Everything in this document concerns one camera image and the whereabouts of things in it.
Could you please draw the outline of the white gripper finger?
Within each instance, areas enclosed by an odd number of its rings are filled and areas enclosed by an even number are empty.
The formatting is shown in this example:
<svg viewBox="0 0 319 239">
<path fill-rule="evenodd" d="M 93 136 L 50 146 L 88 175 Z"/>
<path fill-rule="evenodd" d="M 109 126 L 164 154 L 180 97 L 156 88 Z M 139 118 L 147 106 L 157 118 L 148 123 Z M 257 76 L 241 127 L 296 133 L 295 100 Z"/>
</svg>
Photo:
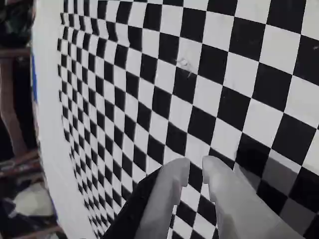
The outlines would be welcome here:
<svg viewBox="0 0 319 239">
<path fill-rule="evenodd" d="M 257 196 L 240 170 L 233 171 L 219 158 L 203 157 L 203 183 L 215 204 L 219 238 L 301 238 Z"/>
<path fill-rule="evenodd" d="M 104 239 L 165 239 L 172 211 L 188 185 L 190 160 L 177 158 L 141 180 Z"/>
</svg>

